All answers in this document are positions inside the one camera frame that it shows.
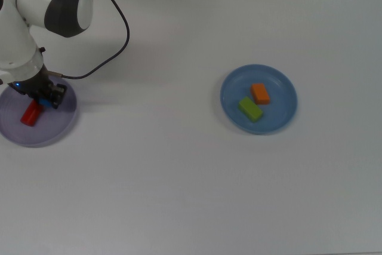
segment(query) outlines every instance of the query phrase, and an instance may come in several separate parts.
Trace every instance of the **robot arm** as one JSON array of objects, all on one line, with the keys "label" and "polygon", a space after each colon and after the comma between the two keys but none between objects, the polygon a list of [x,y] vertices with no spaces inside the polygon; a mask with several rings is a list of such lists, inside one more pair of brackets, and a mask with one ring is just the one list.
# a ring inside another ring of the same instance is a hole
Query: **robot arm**
[{"label": "robot arm", "polygon": [[93,0],[16,0],[16,6],[27,23],[64,37],[87,29],[93,14]]},{"label": "robot arm", "polygon": [[72,37],[90,25],[92,13],[93,0],[0,0],[0,84],[57,108],[66,87],[48,79],[29,27]]}]

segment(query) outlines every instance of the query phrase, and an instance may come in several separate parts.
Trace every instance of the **orange block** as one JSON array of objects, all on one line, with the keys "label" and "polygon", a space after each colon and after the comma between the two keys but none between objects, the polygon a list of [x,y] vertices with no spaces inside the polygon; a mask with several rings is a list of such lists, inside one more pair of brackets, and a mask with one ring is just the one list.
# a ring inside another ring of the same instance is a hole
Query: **orange block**
[{"label": "orange block", "polygon": [[251,94],[257,105],[267,105],[270,102],[270,97],[263,83],[252,84]]}]

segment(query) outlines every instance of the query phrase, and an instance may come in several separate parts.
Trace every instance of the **blue plate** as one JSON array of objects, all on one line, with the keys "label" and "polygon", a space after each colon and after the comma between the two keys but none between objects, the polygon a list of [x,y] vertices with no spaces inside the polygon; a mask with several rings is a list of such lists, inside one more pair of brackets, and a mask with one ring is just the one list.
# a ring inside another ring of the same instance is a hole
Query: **blue plate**
[{"label": "blue plate", "polygon": [[[251,122],[239,109],[239,102],[251,95],[251,85],[263,83],[270,97],[268,105],[259,105],[263,116]],[[231,72],[220,90],[220,102],[228,118],[239,128],[253,134],[275,132],[292,120],[297,109],[297,94],[292,82],[280,71],[265,65],[242,66]]]}]

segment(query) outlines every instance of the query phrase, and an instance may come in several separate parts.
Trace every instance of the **rectangular block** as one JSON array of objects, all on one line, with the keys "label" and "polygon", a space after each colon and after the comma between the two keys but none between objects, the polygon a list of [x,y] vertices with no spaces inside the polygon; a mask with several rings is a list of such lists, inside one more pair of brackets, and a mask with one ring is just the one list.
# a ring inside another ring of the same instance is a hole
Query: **rectangular block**
[{"label": "rectangular block", "polygon": [[263,83],[252,84],[251,94],[257,105],[268,105],[270,97]]},{"label": "rectangular block", "polygon": [[249,97],[245,97],[239,102],[239,110],[252,122],[258,121],[263,115],[263,111]]},{"label": "rectangular block", "polygon": [[43,109],[44,106],[40,105],[35,100],[32,100],[20,121],[24,125],[33,127]]}]

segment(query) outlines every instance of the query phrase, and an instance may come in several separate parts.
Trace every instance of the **red block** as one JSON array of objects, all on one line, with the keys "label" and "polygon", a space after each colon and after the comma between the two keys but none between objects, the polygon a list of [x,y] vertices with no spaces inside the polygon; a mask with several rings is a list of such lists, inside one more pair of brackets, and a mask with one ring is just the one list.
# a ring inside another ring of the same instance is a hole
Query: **red block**
[{"label": "red block", "polygon": [[33,127],[36,124],[38,116],[40,115],[43,109],[44,109],[43,105],[40,105],[35,100],[32,100],[29,107],[26,109],[23,117],[21,118],[21,122],[24,125]]}]

